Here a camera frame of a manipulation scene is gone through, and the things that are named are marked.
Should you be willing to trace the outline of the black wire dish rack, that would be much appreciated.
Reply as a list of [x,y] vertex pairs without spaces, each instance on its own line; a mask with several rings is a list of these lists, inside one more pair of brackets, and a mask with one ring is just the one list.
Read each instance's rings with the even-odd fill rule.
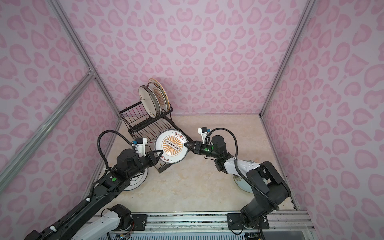
[[[146,149],[155,151],[155,141],[160,133],[166,130],[178,130],[181,131],[191,142],[192,139],[179,128],[172,119],[172,111],[160,114],[158,117],[152,118],[145,110],[142,102],[133,104],[120,111],[121,119],[124,121],[128,132],[135,140],[136,138],[146,138],[148,143]],[[162,161],[156,165],[156,169],[159,173],[164,172],[171,165],[165,164]]]

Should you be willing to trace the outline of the light green flower plate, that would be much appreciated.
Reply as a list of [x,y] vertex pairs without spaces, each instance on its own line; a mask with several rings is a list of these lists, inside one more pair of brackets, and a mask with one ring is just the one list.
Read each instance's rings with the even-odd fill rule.
[[[238,160],[238,165],[239,165],[238,168],[241,171],[241,173],[244,176],[246,176],[247,172],[259,167],[260,164],[253,162],[253,161],[250,161],[250,160],[246,160],[246,161]],[[236,172],[236,174],[233,175],[233,179],[234,179],[235,183],[237,184],[237,186],[240,189],[242,189],[243,191],[251,194],[253,192],[252,187],[242,177],[240,177],[237,174],[237,171],[235,171],[235,172]]]

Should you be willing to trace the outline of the cream star cartoon plate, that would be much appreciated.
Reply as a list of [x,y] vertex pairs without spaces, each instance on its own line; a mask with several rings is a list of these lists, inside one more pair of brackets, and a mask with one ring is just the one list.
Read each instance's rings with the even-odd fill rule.
[[170,101],[169,101],[169,98],[168,98],[168,95],[164,89],[164,87],[155,79],[151,78],[149,79],[149,83],[153,83],[155,84],[159,89],[160,91],[163,93],[164,97],[165,97],[165,102],[167,104],[167,110],[166,111],[169,111],[170,108],[171,108],[171,104],[170,104]]

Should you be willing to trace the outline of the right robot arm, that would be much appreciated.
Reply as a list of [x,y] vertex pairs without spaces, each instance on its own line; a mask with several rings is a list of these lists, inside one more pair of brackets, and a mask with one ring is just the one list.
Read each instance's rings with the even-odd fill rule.
[[245,228],[259,227],[267,215],[280,209],[279,205],[291,196],[291,190],[271,162],[261,164],[242,161],[231,155],[222,136],[214,136],[210,142],[187,142],[184,146],[196,155],[214,160],[218,171],[232,174],[244,180],[254,198],[240,210],[240,224]]

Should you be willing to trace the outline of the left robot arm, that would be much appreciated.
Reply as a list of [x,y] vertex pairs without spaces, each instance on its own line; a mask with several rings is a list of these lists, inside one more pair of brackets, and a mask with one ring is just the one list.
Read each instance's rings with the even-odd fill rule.
[[139,157],[133,149],[125,149],[117,157],[117,164],[100,179],[89,195],[64,217],[40,233],[30,232],[26,240],[70,240],[99,210],[117,198],[131,179],[155,166],[164,151],[149,151]]

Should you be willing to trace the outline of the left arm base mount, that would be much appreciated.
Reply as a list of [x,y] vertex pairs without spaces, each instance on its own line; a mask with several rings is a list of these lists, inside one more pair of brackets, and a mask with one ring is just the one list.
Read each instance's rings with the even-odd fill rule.
[[147,224],[148,215],[133,214],[125,215],[120,219],[120,223],[116,230],[119,231],[144,231]]

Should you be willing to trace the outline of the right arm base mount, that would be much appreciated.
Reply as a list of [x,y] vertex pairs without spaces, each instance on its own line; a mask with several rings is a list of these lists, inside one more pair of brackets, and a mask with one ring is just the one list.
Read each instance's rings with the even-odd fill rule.
[[229,230],[269,230],[270,225],[266,216],[259,216],[248,219],[241,213],[229,213],[227,216],[227,224]]

